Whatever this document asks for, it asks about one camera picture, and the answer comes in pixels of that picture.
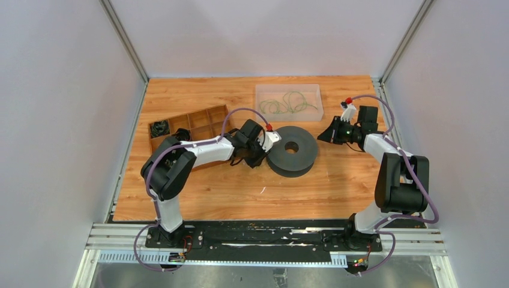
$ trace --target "wooden tabletop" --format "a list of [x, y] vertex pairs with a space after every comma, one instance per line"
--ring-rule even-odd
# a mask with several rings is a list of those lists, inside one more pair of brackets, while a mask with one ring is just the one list
[[[324, 106], [321, 122], [272, 123], [274, 129], [299, 126], [315, 137], [330, 125], [334, 115], [341, 115], [340, 102], [345, 98], [375, 93], [369, 76], [151, 79], [113, 219], [155, 218], [154, 205], [140, 176], [151, 155], [150, 122], [220, 104], [229, 110], [254, 108], [257, 84], [280, 83], [320, 85]], [[379, 107], [373, 99], [356, 100], [354, 104]], [[381, 110], [378, 115], [379, 130], [385, 130]], [[251, 112], [236, 112], [232, 124], [240, 128], [248, 118], [256, 119]], [[182, 216], [185, 220], [348, 218], [368, 206], [378, 176], [376, 160], [346, 145], [318, 141], [318, 150], [311, 171], [298, 178], [279, 176], [265, 160], [254, 169], [244, 163], [197, 169], [179, 195]]]

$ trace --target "gray spool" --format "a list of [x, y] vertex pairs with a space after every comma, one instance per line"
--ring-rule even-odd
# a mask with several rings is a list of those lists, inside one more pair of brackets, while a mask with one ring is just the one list
[[306, 174], [313, 167], [318, 155], [315, 138], [308, 131], [296, 126], [285, 126], [276, 131], [281, 136], [281, 141], [277, 142], [267, 155], [270, 168], [284, 177]]

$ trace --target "green cable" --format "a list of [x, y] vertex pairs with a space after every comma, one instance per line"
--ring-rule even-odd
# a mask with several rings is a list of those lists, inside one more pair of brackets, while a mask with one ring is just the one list
[[[301, 96], [300, 99], [302, 99], [302, 103], [297, 104], [295, 107], [292, 107], [292, 105], [290, 103], [292, 94], [300, 95]], [[298, 113], [300, 111], [306, 110], [309, 106], [315, 108], [316, 111], [318, 111], [318, 108], [316, 108], [316, 106], [311, 105], [306, 101], [306, 97], [304, 96], [304, 94], [297, 92], [297, 91], [292, 91], [292, 92], [286, 93], [285, 95], [283, 95], [282, 100], [283, 100], [282, 103], [277, 100], [274, 100], [274, 99], [261, 101], [260, 102], [260, 111], [263, 114], [269, 114], [269, 113], [270, 114], [286, 114], [286, 113], [294, 114], [294, 113]]]

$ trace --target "white wall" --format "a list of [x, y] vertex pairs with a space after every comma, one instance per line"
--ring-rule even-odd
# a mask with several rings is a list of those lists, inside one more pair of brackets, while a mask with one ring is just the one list
[[422, 0], [113, 0], [151, 77], [380, 76]]
[[3, 1], [0, 38], [0, 286], [70, 287], [143, 83], [98, 1]]
[[509, 2], [440, 0], [388, 82], [459, 287], [507, 287]]

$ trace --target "round gray object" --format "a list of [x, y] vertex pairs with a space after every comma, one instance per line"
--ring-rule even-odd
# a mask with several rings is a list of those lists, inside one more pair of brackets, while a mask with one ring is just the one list
[[281, 127], [276, 132], [281, 140], [274, 144], [267, 155], [270, 168], [290, 178], [302, 176], [311, 170], [318, 155], [318, 145], [313, 135], [296, 126]]

